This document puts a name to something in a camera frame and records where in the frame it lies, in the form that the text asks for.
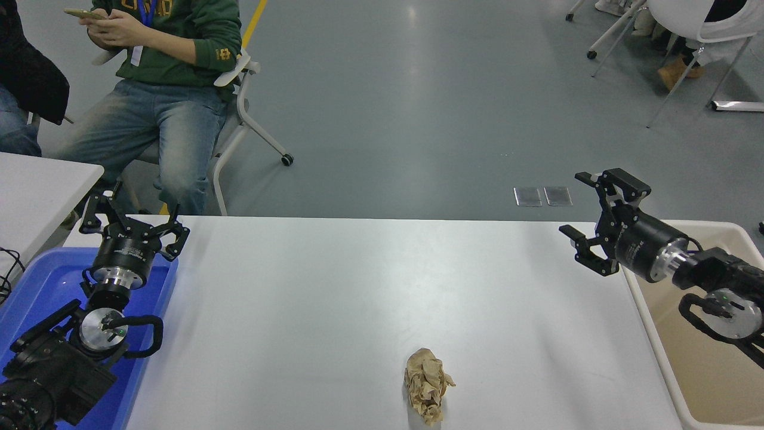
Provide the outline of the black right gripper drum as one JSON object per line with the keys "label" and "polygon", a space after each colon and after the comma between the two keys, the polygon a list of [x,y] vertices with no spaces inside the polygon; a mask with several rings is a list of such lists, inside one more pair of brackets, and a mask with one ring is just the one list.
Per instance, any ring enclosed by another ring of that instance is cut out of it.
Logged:
{"label": "black right gripper drum", "polygon": [[665,249],[688,249],[688,235],[638,211],[627,216],[615,241],[615,259],[643,280],[658,282],[667,275]]}

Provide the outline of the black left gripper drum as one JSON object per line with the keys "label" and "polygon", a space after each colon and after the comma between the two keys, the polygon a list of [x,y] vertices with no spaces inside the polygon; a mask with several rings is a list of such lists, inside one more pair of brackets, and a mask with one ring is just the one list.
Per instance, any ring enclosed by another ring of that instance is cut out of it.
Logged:
{"label": "black left gripper drum", "polygon": [[92,277],[95,280],[103,280],[107,277],[106,269],[121,268],[146,280],[159,250],[160,240],[158,239],[108,236],[98,248],[91,267]]}

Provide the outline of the person's right hand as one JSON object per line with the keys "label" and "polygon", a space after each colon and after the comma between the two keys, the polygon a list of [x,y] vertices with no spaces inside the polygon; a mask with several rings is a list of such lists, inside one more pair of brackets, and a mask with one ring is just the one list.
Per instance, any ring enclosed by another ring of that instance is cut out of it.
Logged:
{"label": "person's right hand", "polygon": [[92,19],[92,17],[81,17],[78,23],[85,27],[88,38],[93,41],[96,46],[101,47],[101,49],[106,51],[121,49],[120,46],[114,45],[113,41],[107,38],[109,33],[107,32],[106,27],[103,26],[104,23],[107,23],[107,19]]}

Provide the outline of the person's left hand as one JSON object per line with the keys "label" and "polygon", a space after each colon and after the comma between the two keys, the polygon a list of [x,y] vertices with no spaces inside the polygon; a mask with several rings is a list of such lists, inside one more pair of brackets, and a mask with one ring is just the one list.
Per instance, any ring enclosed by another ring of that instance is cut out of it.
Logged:
{"label": "person's left hand", "polygon": [[117,9],[113,9],[107,13],[103,9],[97,9],[94,13],[102,16],[101,19],[107,19],[107,23],[103,26],[106,27],[109,36],[109,40],[113,41],[114,45],[125,47],[136,47],[139,45],[145,45],[147,42],[144,40],[145,30],[147,28],[131,14],[123,12]]}

